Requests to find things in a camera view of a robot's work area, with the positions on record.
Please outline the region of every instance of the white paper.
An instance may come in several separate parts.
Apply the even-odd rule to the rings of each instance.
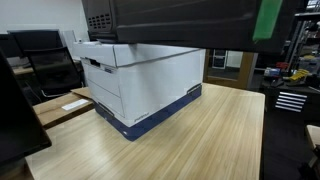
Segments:
[[[82,104],[87,103],[87,102],[89,102],[89,101],[87,101],[85,99],[80,99],[80,100],[75,101],[73,103],[70,103],[70,104],[67,104],[65,106],[62,106],[62,109],[66,110],[66,111],[69,111],[70,109],[73,109],[75,107],[81,106]]]

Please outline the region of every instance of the office chair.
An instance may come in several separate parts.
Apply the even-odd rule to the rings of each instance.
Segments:
[[[25,51],[45,98],[54,98],[83,87],[67,47]]]

